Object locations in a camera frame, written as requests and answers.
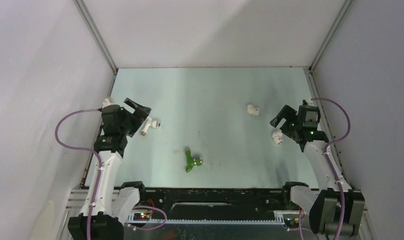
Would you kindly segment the white elbow fitting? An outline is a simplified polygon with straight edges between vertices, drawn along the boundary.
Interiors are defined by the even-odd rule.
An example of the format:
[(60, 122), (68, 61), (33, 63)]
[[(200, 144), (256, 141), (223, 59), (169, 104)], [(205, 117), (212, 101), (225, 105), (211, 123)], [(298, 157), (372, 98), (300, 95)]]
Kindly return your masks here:
[(272, 133), (272, 139), (276, 145), (280, 145), (283, 143), (283, 133), (281, 130), (277, 130)]

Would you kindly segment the green plastic faucet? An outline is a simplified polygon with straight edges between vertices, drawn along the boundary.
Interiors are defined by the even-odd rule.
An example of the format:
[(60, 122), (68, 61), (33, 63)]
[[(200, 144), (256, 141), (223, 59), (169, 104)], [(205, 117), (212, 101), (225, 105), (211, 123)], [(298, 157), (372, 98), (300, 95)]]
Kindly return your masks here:
[(189, 173), (194, 167), (203, 165), (203, 158), (200, 155), (192, 156), (190, 148), (185, 148), (186, 168), (185, 171)]

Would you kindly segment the white elbow fitting far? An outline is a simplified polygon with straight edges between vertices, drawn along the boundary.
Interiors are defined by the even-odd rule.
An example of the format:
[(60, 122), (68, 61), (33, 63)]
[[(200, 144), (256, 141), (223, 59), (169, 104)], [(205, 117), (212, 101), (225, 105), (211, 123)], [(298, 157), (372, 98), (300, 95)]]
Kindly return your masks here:
[(259, 108), (258, 108), (258, 107), (255, 107), (254, 105), (249, 104), (249, 105), (247, 106), (247, 112), (248, 112), (249, 114), (253, 115), (253, 116), (258, 116), (260, 111), (259, 111)]

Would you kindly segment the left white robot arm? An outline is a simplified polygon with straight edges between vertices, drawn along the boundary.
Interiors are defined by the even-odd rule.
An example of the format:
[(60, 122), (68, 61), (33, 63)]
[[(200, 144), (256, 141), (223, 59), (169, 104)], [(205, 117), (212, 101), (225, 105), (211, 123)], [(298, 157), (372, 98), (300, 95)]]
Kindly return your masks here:
[(121, 240), (132, 208), (147, 204), (148, 195), (133, 186), (122, 188), (117, 198), (112, 199), (128, 138), (133, 137), (151, 113), (151, 108), (129, 98), (124, 103), (134, 112), (114, 103), (111, 97), (98, 109), (102, 117), (102, 134), (90, 150), (97, 158), (97, 164), (79, 215), (68, 221), (68, 230), (74, 240)]

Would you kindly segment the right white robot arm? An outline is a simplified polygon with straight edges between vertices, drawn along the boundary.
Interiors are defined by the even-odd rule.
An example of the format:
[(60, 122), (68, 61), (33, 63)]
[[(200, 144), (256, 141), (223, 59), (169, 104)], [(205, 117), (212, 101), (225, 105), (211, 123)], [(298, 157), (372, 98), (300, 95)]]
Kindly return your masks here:
[(308, 213), (308, 221), (314, 234), (354, 237), (358, 235), (365, 198), (360, 190), (355, 190), (346, 181), (330, 146), (345, 139), (351, 129), (347, 121), (346, 133), (330, 141), (325, 132), (318, 129), (321, 119), (320, 109), (303, 100), (298, 110), (284, 105), (270, 121), (274, 128), (284, 124), (274, 132), (272, 138), (277, 145), (287, 136), (299, 145), (301, 152), (309, 160), (318, 183), (318, 193), (303, 182), (286, 182), (281, 194), (281, 204), (287, 209), (296, 206), (300, 213)]

